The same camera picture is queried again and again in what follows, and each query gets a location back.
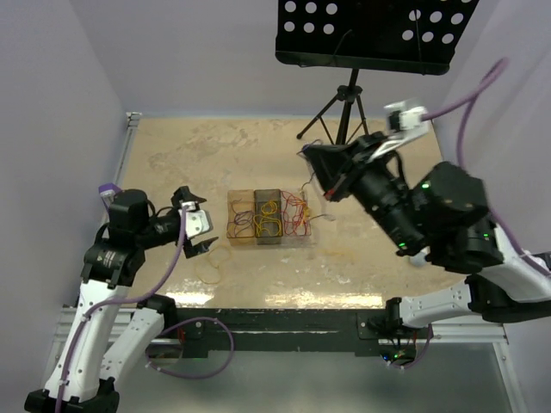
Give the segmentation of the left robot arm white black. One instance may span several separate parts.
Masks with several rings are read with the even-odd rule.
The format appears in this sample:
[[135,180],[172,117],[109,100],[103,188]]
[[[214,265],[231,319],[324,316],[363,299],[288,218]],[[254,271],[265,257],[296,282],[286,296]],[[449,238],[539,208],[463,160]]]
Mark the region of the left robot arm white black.
[[[108,219],[84,254],[73,318],[57,365],[43,388],[27,395],[27,412],[115,412],[120,387],[156,337],[178,327],[175,301],[159,294],[181,256],[208,252],[212,239],[194,243],[213,229],[204,198],[178,188],[170,205],[157,210],[140,189],[113,183],[98,189]],[[131,299],[135,276],[147,250],[175,245],[157,284]]]

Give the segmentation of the orange transparent bin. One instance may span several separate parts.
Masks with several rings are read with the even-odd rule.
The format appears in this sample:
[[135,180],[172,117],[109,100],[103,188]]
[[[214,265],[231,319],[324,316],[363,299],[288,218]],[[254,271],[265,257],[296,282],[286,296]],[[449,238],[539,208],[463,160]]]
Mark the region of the orange transparent bin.
[[226,238],[232,247],[255,244],[254,212],[255,199],[252,189],[227,192]]

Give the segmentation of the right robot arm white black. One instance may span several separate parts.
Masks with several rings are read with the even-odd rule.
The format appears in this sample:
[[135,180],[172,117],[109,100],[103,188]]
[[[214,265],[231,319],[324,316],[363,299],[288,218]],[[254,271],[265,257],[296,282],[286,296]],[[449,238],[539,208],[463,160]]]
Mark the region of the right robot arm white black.
[[399,161],[407,139],[372,133],[347,145],[305,145],[301,155],[324,197],[355,198],[395,244],[398,256],[423,254],[434,266],[460,274],[452,287],[386,302],[368,327],[386,338],[453,317],[477,314],[487,322],[513,324],[550,314],[549,260],[518,253],[491,213],[481,179],[440,162],[414,187]]

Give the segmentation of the grey transparent bin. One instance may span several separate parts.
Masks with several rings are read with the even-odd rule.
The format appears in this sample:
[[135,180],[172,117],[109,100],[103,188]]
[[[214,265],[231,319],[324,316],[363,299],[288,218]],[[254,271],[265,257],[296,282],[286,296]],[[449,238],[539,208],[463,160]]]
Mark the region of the grey transparent bin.
[[282,192],[280,189],[255,189],[253,224],[257,245],[282,243]]

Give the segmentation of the clear transparent bin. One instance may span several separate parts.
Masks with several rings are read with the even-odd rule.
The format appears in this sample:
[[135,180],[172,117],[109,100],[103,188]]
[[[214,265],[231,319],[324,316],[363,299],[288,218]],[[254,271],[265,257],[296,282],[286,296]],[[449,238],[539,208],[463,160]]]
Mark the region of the clear transparent bin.
[[313,246],[312,217],[304,190],[282,190],[282,245],[289,248]]

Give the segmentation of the yellow red cable ball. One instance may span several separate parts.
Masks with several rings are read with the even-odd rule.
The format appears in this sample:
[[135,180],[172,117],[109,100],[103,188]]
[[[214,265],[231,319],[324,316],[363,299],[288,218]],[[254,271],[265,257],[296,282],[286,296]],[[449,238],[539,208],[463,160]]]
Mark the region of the yellow red cable ball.
[[219,285],[231,260],[232,249],[228,245],[216,246],[194,265],[196,279],[203,285]]

